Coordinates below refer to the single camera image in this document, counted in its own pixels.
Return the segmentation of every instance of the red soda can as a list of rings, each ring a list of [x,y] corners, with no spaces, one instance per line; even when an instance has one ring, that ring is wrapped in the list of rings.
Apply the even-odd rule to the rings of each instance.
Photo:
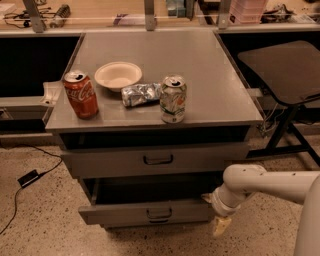
[[[63,84],[69,102],[79,118],[87,119],[98,113],[97,96],[89,76],[80,70],[73,70],[64,76]]]

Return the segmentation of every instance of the drawer handle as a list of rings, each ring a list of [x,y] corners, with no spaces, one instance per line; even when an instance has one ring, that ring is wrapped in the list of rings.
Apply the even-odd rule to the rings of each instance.
[[[163,224],[163,223],[167,223],[169,220],[166,219],[166,220],[149,220],[149,222],[151,224]]]
[[[143,162],[147,165],[171,164],[173,162],[173,155],[170,155],[168,159],[150,159],[144,156]]]
[[[172,216],[172,209],[169,208],[169,212],[168,214],[166,215],[159,215],[159,216],[156,216],[156,215],[152,215],[149,211],[149,209],[147,209],[147,216],[150,220],[159,220],[159,219],[168,219]]]

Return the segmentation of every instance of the gray tabletop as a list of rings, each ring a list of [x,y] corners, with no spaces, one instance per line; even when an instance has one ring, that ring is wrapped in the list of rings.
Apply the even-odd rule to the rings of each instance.
[[[188,86],[182,123],[164,123],[157,103],[126,108],[119,93],[97,85],[95,71],[113,61],[138,65],[143,72],[141,83],[161,82],[168,74],[182,75]],[[90,120],[77,118],[63,90],[46,126],[50,132],[247,125],[262,120],[208,29],[88,32],[72,69],[81,69],[91,77],[99,113]]]

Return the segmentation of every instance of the power adapter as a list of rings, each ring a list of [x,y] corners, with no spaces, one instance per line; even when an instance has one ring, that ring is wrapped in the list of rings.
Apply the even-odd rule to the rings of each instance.
[[[32,170],[31,172],[27,173],[26,175],[22,176],[18,179],[18,182],[22,188],[25,188],[38,180],[40,175],[38,174],[37,170]]]

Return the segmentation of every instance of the black desk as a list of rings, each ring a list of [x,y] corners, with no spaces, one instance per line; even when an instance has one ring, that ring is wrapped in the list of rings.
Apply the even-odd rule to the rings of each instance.
[[[278,124],[267,147],[252,150],[247,157],[306,151],[320,165],[319,156],[292,123],[302,105],[320,99],[320,52],[306,41],[294,41],[241,52],[238,57],[264,80],[273,98],[287,107],[285,118]],[[277,147],[288,128],[301,144]]]

